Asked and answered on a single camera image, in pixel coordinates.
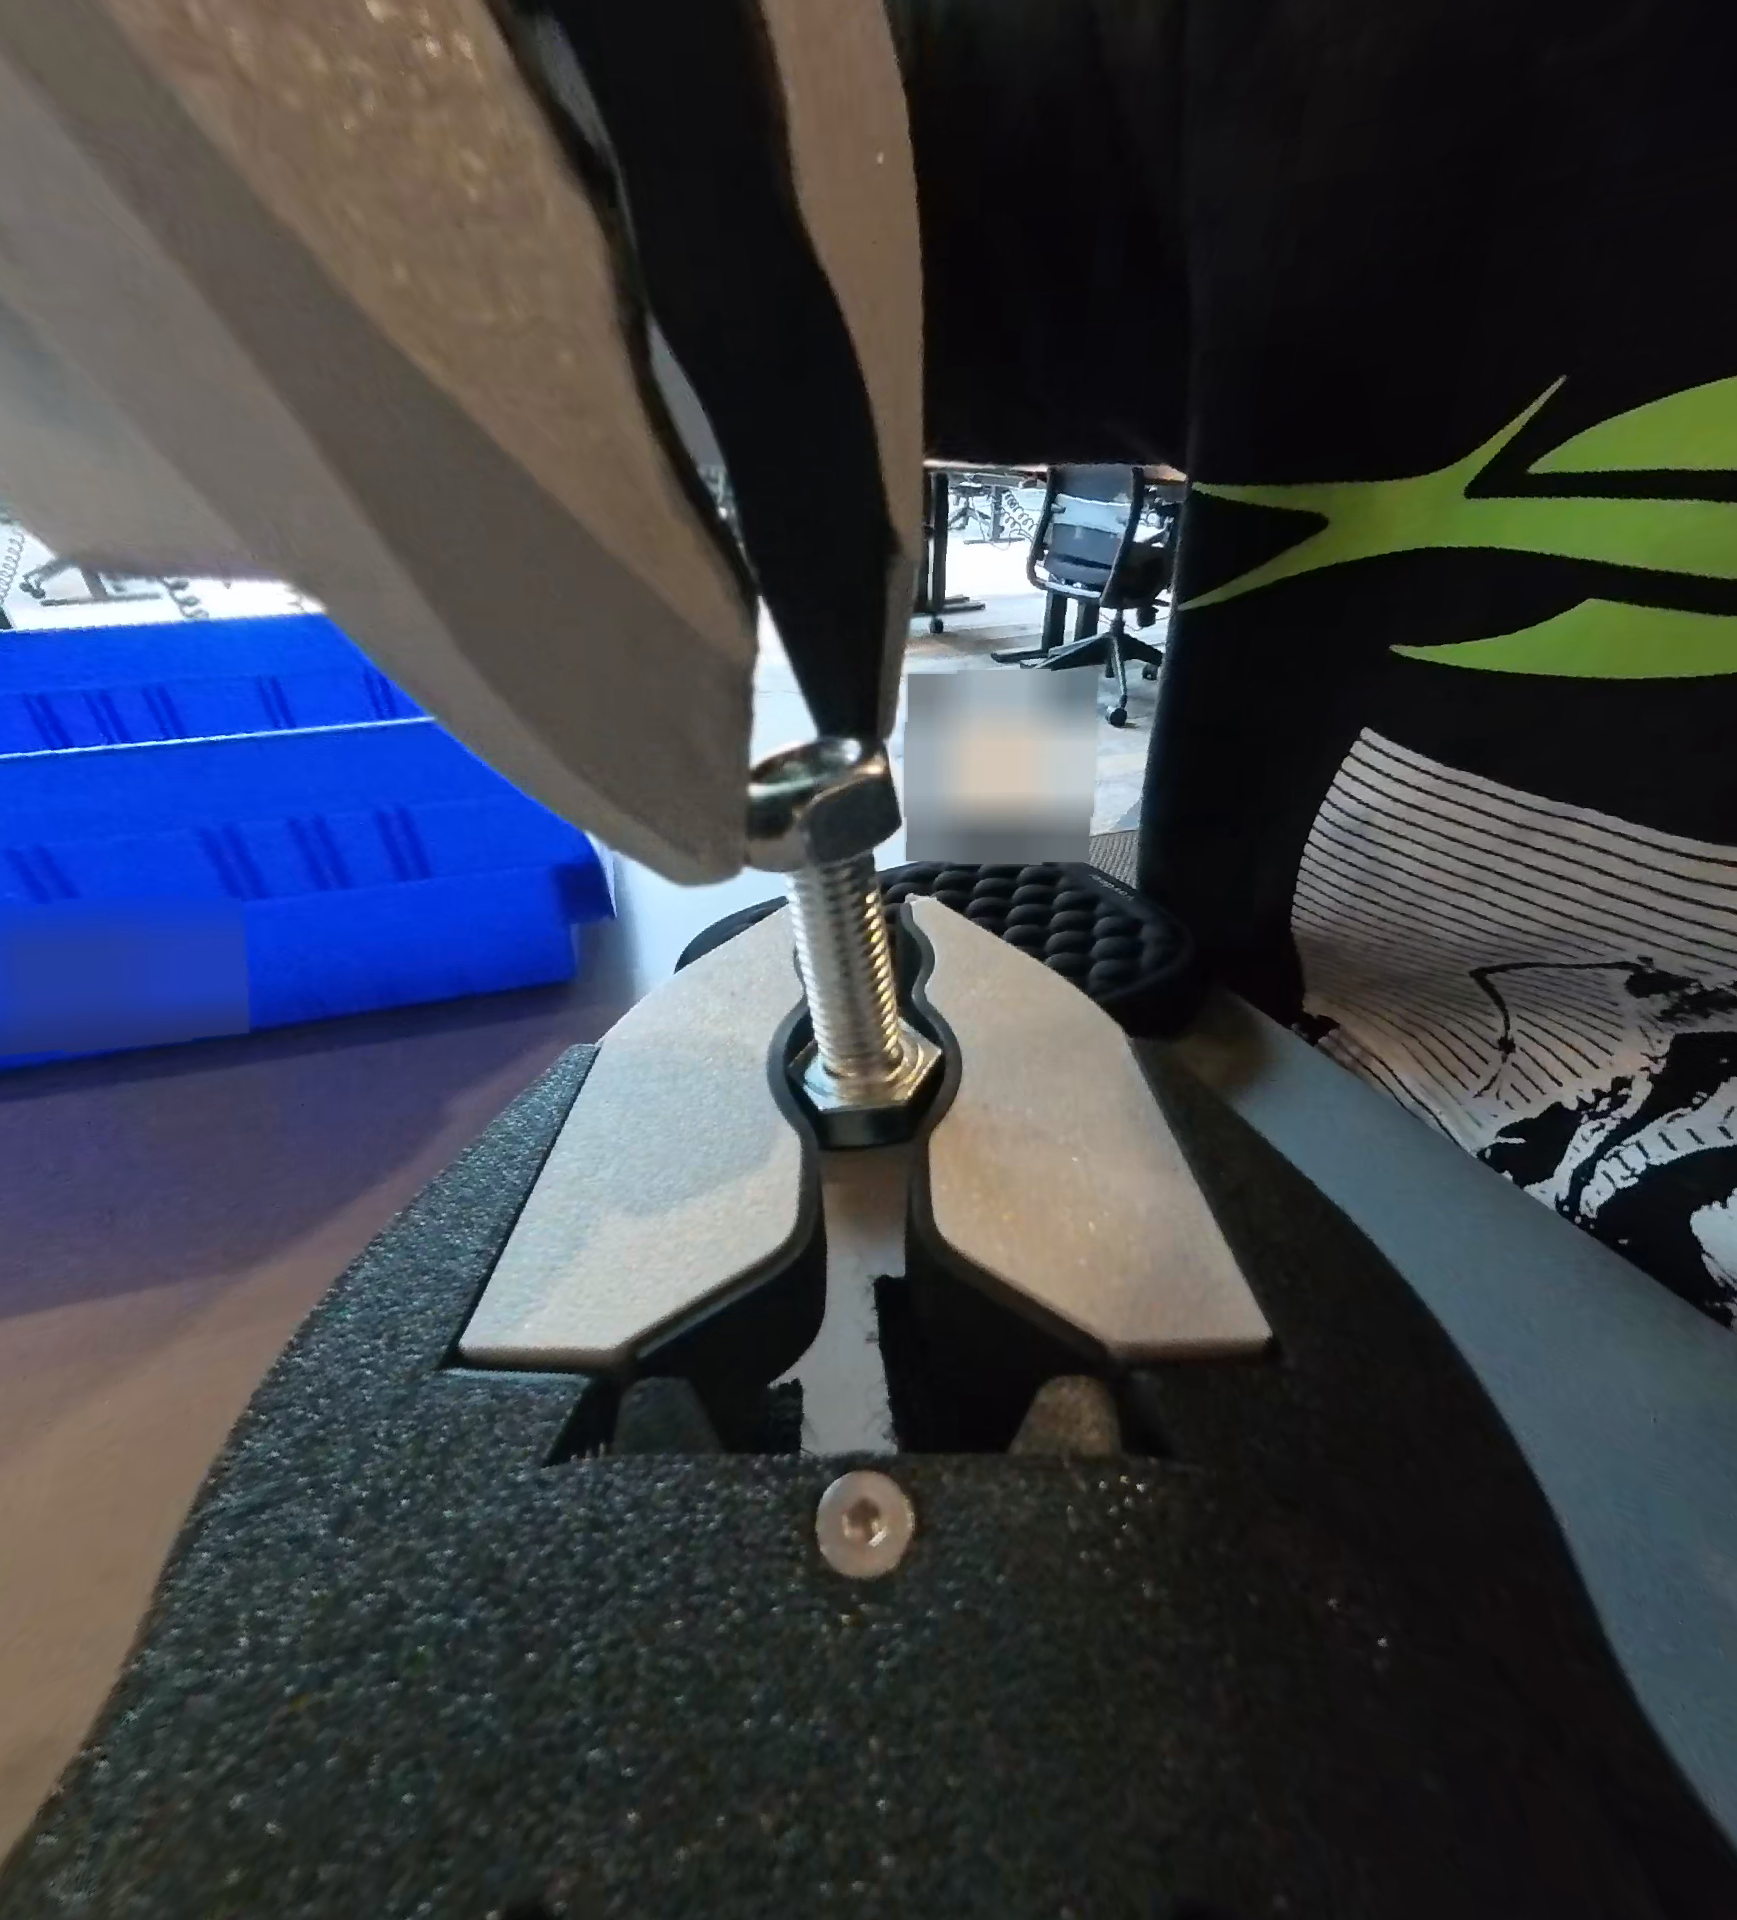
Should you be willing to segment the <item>black office chair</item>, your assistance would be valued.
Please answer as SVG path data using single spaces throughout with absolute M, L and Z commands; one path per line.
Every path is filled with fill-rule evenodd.
M 1040 644 L 989 655 L 993 664 L 1092 669 L 1110 687 L 1110 730 L 1127 725 L 1133 677 L 1164 669 L 1164 644 L 1145 633 L 1171 588 L 1171 527 L 1145 530 L 1150 495 L 1145 466 L 1049 464 L 1027 542 Z

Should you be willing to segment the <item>silver hex nut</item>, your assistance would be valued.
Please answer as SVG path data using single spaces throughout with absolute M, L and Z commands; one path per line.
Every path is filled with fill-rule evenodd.
M 874 1149 L 915 1137 L 944 1084 L 944 1047 L 905 1032 L 889 1078 L 844 1080 L 824 1069 L 819 1044 L 785 1053 L 785 1084 L 824 1149 Z

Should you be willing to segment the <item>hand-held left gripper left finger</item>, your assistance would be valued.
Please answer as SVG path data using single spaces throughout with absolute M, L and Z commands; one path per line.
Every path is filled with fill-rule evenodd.
M 812 1140 L 782 1090 L 801 1003 L 794 937 L 768 912 L 606 1032 L 470 1308 L 461 1362 L 629 1369 L 809 1256 Z

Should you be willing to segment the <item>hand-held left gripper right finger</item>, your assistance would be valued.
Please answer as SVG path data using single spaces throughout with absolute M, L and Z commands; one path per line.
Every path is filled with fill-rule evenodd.
M 915 1188 L 945 1266 L 1110 1365 L 1264 1357 L 1265 1311 L 1127 1032 L 955 906 L 905 919 L 955 1069 Z

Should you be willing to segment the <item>silver threaded bolt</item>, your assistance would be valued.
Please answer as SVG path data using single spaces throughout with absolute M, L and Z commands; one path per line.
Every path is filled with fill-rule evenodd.
M 819 733 L 748 773 L 744 852 L 751 870 L 785 877 L 812 1080 L 848 1105 L 895 1103 L 911 1060 L 876 877 L 876 852 L 900 824 L 876 739 Z

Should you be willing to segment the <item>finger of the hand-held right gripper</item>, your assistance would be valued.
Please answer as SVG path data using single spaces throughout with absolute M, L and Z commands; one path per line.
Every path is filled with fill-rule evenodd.
M 880 5 L 539 5 L 820 733 L 885 733 L 919 559 L 923 273 Z
M 0 5 L 0 501 L 282 579 L 674 883 L 744 865 L 757 615 L 491 5 Z

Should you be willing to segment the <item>blue plastic bin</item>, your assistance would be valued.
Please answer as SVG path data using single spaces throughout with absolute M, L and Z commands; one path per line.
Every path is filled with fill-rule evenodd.
M 611 916 L 430 719 L 0 756 L 0 1074 L 556 988 Z
M 0 756 L 406 719 L 325 615 L 0 633 Z

